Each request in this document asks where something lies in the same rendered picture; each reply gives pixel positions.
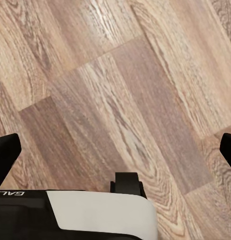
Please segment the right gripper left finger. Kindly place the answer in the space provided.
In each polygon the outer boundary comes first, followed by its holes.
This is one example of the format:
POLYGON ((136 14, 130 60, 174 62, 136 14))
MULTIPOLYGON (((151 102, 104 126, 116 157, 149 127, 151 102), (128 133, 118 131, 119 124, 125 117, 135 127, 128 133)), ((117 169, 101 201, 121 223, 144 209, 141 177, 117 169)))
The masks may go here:
POLYGON ((17 133, 0 137, 0 186, 22 152, 17 133))

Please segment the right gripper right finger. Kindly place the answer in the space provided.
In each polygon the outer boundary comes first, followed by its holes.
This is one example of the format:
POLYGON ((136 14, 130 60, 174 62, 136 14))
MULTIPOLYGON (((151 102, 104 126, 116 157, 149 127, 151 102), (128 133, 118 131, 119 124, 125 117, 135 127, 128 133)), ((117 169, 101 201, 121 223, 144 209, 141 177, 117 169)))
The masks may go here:
POLYGON ((224 133, 220 142, 219 150, 231 167, 231 134, 224 133))

